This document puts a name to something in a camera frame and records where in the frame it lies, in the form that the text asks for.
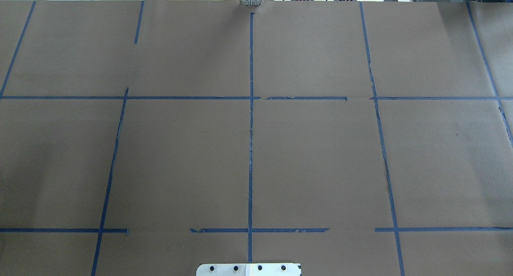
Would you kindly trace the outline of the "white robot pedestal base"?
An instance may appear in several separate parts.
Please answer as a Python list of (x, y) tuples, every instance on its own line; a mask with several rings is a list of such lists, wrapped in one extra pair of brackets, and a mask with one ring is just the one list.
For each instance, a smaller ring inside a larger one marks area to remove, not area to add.
[(196, 276), (301, 276), (296, 263), (201, 264)]

